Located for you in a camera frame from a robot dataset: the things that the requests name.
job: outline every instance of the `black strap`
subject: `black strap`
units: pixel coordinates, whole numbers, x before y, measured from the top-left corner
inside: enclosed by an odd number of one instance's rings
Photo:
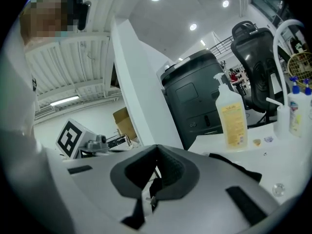
[[[255,225],[267,217],[267,215],[238,186],[230,187],[226,189],[226,192],[251,225]]]
[[[79,167],[75,167],[75,168],[69,168],[67,169],[69,174],[78,174],[78,173],[82,173],[88,170],[91,170],[92,167],[91,166],[79,166]]]
[[[209,154],[209,157],[210,158],[217,158],[217,159],[220,159],[220,160],[222,160],[224,162],[227,162],[228,164],[234,166],[235,168],[237,168],[238,170],[240,170],[241,172],[243,172],[247,176],[251,177],[252,179],[257,181],[258,183],[260,183],[260,181],[261,181],[262,174],[260,174],[260,173],[248,171],[244,167],[239,166],[239,165],[237,165],[235,163],[232,163],[228,159],[226,159],[225,157],[222,157],[221,155],[218,155],[218,154]]]

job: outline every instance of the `white cable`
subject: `white cable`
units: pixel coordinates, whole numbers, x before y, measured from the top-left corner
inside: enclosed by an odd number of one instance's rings
[[[270,103],[273,103],[273,104],[275,104],[275,105],[281,106],[281,107],[283,106],[283,104],[280,103],[279,101],[276,101],[276,100],[271,99],[271,98],[269,98],[269,97],[267,97],[267,101],[270,102]]]
[[[301,27],[304,27],[303,23],[295,20],[295,19],[290,19],[287,21],[284,21],[277,29],[275,36],[274,36],[274,40],[273,40],[273,54],[274,54],[274,60],[277,66],[277,70],[278,70],[278,74],[280,76],[281,79],[281,83],[282,83],[282,89],[283,89],[283,97],[284,97],[284,105],[287,106],[288,105],[288,97],[287,97],[287,88],[286,88],[286,82],[285,82],[285,78],[284,78],[284,74],[283,74],[283,70],[281,67],[281,64],[279,62],[278,59],[278,50],[277,50],[277,46],[278,46],[278,38],[281,36],[283,30],[285,28],[287,28],[290,25],[298,25]]]

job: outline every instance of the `wire basket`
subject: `wire basket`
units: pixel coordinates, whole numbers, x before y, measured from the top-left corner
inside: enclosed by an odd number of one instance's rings
[[[312,54],[302,52],[293,55],[287,64],[288,72],[291,76],[297,76],[297,84],[306,87],[304,79],[309,79],[309,87],[312,88]]]

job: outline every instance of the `black office chair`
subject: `black office chair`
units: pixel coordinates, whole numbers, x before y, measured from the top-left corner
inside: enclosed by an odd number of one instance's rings
[[[282,87],[273,56],[273,35],[267,28],[257,29],[250,21],[238,23],[232,29],[232,35],[231,50],[245,68],[251,86],[251,97],[242,95],[245,108],[265,113],[266,123],[269,123],[270,117],[276,115],[277,106],[266,98],[284,103],[283,92],[275,93],[276,82],[272,82],[272,77],[275,79],[276,76]],[[279,55],[285,61],[290,58],[282,48],[279,48]]]

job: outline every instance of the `cardboard box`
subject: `cardboard box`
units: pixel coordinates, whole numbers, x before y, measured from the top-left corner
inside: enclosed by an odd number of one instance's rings
[[[129,139],[137,137],[126,107],[114,112],[113,116],[120,133],[127,135]]]

